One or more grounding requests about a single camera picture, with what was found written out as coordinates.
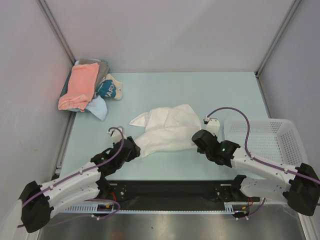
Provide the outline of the white towel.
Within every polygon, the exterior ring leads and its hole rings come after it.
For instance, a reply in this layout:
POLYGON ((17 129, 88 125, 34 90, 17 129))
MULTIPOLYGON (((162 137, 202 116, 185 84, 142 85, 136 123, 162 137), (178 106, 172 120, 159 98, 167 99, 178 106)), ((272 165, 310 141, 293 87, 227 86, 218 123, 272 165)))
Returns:
POLYGON ((135 140, 142 158, 155 152, 195 148, 192 136, 202 127, 189 104, 154 108, 132 119, 129 125, 144 127, 144 133, 135 140))

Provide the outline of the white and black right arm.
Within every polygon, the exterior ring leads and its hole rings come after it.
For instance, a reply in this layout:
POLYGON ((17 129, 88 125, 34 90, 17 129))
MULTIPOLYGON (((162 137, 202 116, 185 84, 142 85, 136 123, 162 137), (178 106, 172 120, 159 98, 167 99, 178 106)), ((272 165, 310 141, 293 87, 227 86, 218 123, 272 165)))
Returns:
POLYGON ((294 166, 266 158, 257 159, 239 144, 228 140, 219 142, 217 136, 204 129, 196 132, 191 140, 197 146, 197 151, 209 161, 259 176, 259 179, 237 176, 230 188, 234 200, 266 198, 286 202, 302 215, 314 215, 320 199, 320 179, 310 165, 301 163, 300 166, 294 166))

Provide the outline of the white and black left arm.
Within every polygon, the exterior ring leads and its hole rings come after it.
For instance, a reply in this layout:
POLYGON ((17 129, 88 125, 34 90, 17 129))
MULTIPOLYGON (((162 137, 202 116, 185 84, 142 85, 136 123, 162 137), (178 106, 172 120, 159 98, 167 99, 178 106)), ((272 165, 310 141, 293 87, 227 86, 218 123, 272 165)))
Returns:
POLYGON ((65 177, 45 183, 29 182, 19 197, 22 201, 20 226, 28 233, 36 232, 61 211, 88 200, 112 200, 119 210, 116 194, 106 177, 140 153, 140 147, 128 136, 65 177))

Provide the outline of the light blue towel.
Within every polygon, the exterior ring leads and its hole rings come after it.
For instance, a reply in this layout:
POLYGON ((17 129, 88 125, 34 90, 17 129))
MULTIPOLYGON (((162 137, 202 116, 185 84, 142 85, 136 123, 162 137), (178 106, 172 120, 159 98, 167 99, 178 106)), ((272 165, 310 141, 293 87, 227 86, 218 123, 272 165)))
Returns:
POLYGON ((85 109, 69 108, 67 110, 70 112, 91 113, 101 121, 106 119, 108 113, 106 102, 101 96, 92 99, 85 109))

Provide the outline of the teal and beige towel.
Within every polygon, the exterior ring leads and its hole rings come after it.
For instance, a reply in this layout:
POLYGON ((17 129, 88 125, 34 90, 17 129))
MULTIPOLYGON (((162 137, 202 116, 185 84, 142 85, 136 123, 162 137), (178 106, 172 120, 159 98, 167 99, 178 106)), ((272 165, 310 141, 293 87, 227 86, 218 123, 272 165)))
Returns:
POLYGON ((113 98, 119 101, 123 98, 123 83, 117 81, 108 73, 97 86, 95 95, 101 98, 113 98))

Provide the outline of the white perforated plastic basket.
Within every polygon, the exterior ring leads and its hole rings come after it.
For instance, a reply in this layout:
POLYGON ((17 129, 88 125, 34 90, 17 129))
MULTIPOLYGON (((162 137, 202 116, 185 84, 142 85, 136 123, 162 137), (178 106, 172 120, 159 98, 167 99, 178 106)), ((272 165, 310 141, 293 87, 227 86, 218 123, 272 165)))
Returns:
POLYGON ((308 164, 308 157, 300 134, 293 122, 287 119, 251 119, 247 141, 248 150, 259 158, 279 164, 308 164))

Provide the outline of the pink towel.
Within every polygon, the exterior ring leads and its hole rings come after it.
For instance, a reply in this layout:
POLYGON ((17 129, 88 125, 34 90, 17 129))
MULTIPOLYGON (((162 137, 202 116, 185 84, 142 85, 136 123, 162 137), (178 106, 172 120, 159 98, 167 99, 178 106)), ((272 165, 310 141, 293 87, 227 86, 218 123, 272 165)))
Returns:
POLYGON ((58 101, 59 110, 84 110, 92 100, 99 64, 76 64, 71 69, 67 92, 58 101))

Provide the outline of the grey towel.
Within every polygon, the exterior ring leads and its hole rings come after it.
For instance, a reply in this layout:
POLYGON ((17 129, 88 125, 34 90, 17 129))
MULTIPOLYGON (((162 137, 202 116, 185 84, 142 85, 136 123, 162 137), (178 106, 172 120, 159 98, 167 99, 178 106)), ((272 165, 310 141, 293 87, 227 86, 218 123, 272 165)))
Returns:
POLYGON ((86 65, 86 64, 94 64, 97 63, 99 65, 98 74, 96 77, 96 81, 94 84, 94 90, 97 91, 99 84, 103 81, 103 79, 110 73, 110 67, 107 62, 96 60, 96 59, 80 59, 78 64, 79 65, 86 65))

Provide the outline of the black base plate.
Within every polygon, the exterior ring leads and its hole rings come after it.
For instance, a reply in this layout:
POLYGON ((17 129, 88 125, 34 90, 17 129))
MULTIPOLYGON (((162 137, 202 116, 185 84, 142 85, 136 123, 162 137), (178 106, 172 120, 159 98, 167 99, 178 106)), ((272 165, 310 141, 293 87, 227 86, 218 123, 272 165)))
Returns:
POLYGON ((258 203, 233 188, 232 180, 105 180, 98 199, 122 202, 206 201, 258 203))

